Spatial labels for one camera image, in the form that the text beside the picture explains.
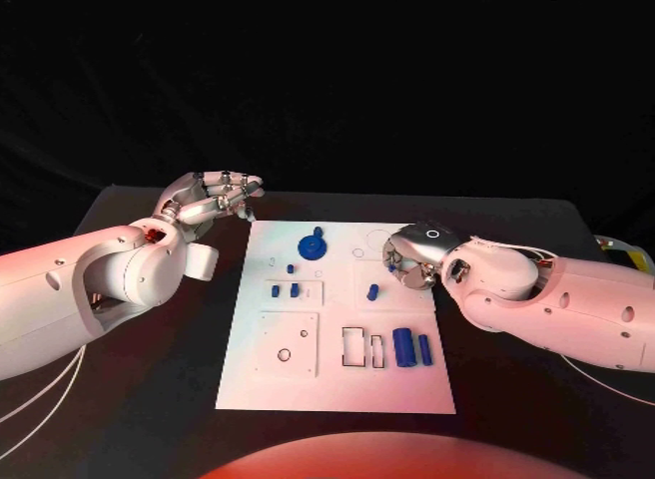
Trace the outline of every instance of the blue object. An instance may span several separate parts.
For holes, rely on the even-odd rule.
[[[369,287],[369,293],[366,294],[366,298],[370,300],[370,301],[375,301],[376,300],[376,294],[379,293],[379,286],[376,284],[373,284],[370,287]]]
[[[416,365],[415,348],[412,347],[412,334],[406,327],[393,330],[395,364],[398,367]]]
[[[431,366],[431,352],[429,352],[429,341],[427,341],[427,334],[421,334],[416,337],[419,341],[419,356],[422,357],[422,364]]]
[[[304,237],[298,243],[298,253],[304,259],[314,261],[324,256],[327,252],[327,243],[323,240],[323,229],[315,227],[310,237]]]

